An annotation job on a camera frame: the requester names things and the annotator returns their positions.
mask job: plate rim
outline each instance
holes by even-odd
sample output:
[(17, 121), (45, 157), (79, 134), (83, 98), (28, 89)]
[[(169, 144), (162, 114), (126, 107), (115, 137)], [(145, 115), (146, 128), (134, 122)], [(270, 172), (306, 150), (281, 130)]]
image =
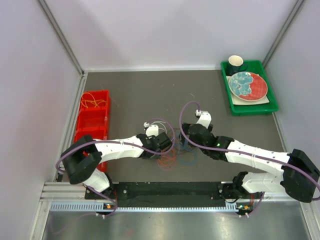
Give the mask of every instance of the plate rim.
[[(231, 89), (231, 87), (230, 87), (230, 80), (232, 79), (232, 77), (233, 77), (234, 75), (236, 75), (236, 74), (238, 74), (238, 73), (250, 73), (250, 74), (255, 74), (255, 75), (259, 76), (260, 78), (262, 78), (263, 81), (264, 81), (264, 83), (265, 83), (265, 85), (266, 85), (266, 93), (265, 93), (265, 95), (262, 96), (262, 97), (259, 98), (259, 99), (256, 99), (256, 100), (247, 100), (247, 99), (243, 99), (243, 98), (237, 96), (237, 95), (234, 93), (234, 91), (232, 91), (232, 89)], [(266, 80), (264, 80), (264, 78), (263, 78), (262, 76), (254, 73), (254, 72), (251, 72), (251, 71), (239, 71), (239, 72), (236, 72), (236, 73), (233, 74), (233, 75), (230, 77), (230, 79), (228, 80), (228, 86), (229, 86), (229, 89), (230, 89), (230, 91), (231, 91), (231, 93), (232, 93), (233, 95), (235, 95), (237, 98), (239, 98), (239, 99), (241, 99), (241, 100), (243, 100), (243, 101), (247, 101), (247, 102), (256, 102), (256, 101), (259, 101), (259, 100), (263, 99), (265, 96), (267, 96), (268, 90), (269, 90), (268, 84), (267, 84)]]

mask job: metal floor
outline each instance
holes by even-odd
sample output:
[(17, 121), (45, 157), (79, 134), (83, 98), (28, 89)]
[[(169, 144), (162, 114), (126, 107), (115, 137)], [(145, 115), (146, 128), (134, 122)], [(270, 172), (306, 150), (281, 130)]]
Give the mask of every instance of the metal floor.
[[(272, 115), (234, 117), (220, 71), (150, 71), (89, 73), (85, 91), (110, 90), (112, 99), (108, 139), (122, 139), (144, 132), (143, 123), (155, 117), (179, 125), (186, 102), (198, 101), (212, 116), (213, 133), (232, 137), (247, 145), (282, 151)], [(183, 121), (196, 122), (195, 107)], [(190, 153), (185, 162), (194, 158)], [(231, 181), (241, 171), (255, 169), (212, 160), (200, 151), (197, 162), (178, 162), (173, 171), (163, 171), (151, 159), (117, 159), (108, 162), (115, 182)], [(80, 216), (80, 212), (51, 212), (55, 231)], [(235, 213), (119, 212), (110, 219), (85, 216), (59, 235), (46, 229), (44, 240), (307, 240), (310, 239), (298, 202), (263, 202), (249, 219)]]

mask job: white wall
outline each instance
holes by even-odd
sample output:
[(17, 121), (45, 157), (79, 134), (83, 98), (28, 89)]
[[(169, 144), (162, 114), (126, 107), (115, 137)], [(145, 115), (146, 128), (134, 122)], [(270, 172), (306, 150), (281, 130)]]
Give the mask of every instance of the white wall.
[(0, 239), (25, 240), (80, 76), (37, 1), (0, 1), (0, 31)]
[(320, 169), (319, 12), (320, 1), (306, 1), (266, 70), (286, 145), (290, 151), (305, 151)]
[(46, 0), (85, 70), (263, 60), (296, 0)]

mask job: white napkin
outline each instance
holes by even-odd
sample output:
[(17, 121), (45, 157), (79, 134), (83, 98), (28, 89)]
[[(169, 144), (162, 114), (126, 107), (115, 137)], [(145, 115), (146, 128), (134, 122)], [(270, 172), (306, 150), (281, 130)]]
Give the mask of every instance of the white napkin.
[[(226, 79), (229, 81), (229, 79), (231, 78), (231, 76), (226, 76)], [(268, 104), (270, 103), (269, 99), (267, 98), (267, 96), (264, 96), (263, 98), (261, 98), (258, 101), (245, 101), (242, 100), (240, 98), (238, 98), (237, 96), (235, 96), (231, 91), (231, 99), (232, 99), (232, 103), (233, 105), (258, 105), (258, 104)]]

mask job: mug handle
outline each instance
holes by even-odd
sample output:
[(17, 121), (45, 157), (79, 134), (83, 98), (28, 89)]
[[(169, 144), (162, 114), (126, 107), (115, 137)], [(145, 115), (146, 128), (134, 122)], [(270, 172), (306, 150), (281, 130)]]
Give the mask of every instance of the mug handle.
[(247, 70), (247, 68), (248, 68), (248, 64), (244, 63), (244, 64), (242, 64), (242, 66), (240, 67), (239, 72), (244, 72), (245, 70)]

